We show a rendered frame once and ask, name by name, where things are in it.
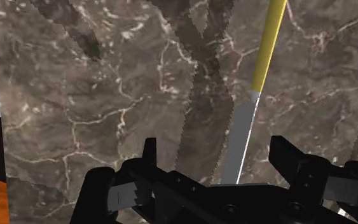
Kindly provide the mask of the yellow handled knife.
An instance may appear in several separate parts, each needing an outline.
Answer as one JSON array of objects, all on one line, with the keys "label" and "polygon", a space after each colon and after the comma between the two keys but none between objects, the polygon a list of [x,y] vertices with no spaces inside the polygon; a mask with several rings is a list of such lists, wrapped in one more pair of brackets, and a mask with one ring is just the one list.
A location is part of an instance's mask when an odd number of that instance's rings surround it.
[{"label": "yellow handled knife", "polygon": [[227,150],[221,164],[222,172],[219,182],[221,185],[239,183],[259,98],[265,84],[286,4],[287,0],[270,0],[252,76],[250,100],[236,106],[233,110]]}]

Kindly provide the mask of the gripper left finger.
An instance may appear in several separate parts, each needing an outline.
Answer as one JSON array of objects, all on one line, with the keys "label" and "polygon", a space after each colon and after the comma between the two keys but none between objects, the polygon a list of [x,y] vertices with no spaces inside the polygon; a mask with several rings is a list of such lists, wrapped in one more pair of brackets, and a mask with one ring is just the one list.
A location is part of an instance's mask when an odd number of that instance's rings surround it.
[{"label": "gripper left finger", "polygon": [[156,165],[156,138],[145,140],[142,157],[111,167],[90,169],[69,224],[121,224],[122,209],[133,209],[149,224],[217,224],[205,204],[206,188]]}]

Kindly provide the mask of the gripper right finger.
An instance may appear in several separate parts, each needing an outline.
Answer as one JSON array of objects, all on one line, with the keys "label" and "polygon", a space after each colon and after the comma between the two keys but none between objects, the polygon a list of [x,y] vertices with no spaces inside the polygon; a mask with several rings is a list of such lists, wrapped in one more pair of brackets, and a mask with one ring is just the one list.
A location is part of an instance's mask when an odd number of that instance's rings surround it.
[{"label": "gripper right finger", "polygon": [[358,224],[358,161],[340,167],[272,136],[269,163],[289,183],[280,224]]}]

